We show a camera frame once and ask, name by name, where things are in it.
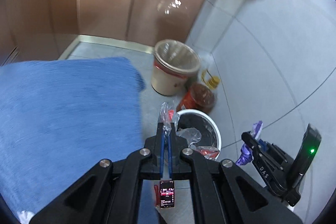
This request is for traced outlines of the clear plastic wrapper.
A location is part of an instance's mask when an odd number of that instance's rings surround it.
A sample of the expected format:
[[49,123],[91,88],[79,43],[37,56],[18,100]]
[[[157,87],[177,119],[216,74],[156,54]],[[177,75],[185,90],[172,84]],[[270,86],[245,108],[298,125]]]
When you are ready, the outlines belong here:
[[177,129],[180,115],[175,111],[173,105],[163,102],[159,111],[159,123],[163,123],[163,133],[169,136],[172,129]]

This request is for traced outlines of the white trash bucket black liner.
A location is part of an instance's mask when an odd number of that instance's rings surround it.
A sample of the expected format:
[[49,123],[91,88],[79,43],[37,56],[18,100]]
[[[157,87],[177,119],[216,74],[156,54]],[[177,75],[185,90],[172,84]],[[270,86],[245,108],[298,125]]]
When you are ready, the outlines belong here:
[[222,147],[222,138],[215,122],[204,112],[185,109],[177,112],[177,136],[187,141],[187,146],[206,159],[215,161]]

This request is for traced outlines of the beige trash bin with liner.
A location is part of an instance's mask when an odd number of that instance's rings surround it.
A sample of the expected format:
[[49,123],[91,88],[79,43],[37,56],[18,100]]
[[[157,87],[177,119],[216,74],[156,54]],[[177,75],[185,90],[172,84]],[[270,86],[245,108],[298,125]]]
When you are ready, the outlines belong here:
[[198,74],[201,67],[199,55],[176,40],[157,42],[153,55],[151,86],[163,96],[177,94],[189,78]]

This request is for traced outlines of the brown kitchen cabinets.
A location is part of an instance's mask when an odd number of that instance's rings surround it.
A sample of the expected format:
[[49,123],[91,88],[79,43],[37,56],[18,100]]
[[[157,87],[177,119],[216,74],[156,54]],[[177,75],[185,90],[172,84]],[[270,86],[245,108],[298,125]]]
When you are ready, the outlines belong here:
[[205,0],[1,0],[1,63],[55,60],[80,36],[185,42]]

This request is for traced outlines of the smartphone with red screen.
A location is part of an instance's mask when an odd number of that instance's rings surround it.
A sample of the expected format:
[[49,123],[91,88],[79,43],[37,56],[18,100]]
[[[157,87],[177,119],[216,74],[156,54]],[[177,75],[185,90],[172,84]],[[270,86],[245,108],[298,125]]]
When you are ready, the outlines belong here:
[[175,184],[173,180],[161,180],[154,185],[155,206],[160,209],[173,208],[175,206]]

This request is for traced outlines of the yellow capped oil bottle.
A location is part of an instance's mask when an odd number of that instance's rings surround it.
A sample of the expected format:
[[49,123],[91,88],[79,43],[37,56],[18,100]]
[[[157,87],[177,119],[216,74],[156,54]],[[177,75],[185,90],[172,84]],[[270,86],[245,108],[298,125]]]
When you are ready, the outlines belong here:
[[208,69],[203,70],[201,79],[190,86],[176,110],[195,109],[210,113],[217,102],[217,87],[220,83],[218,76],[212,75]]

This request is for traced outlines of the blue towel table cover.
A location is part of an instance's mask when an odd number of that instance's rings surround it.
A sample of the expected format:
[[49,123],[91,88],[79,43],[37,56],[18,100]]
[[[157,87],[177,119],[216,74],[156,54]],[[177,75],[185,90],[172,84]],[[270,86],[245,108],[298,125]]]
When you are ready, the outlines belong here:
[[143,147],[142,76],[124,57],[1,67],[1,223],[28,223],[102,159]]

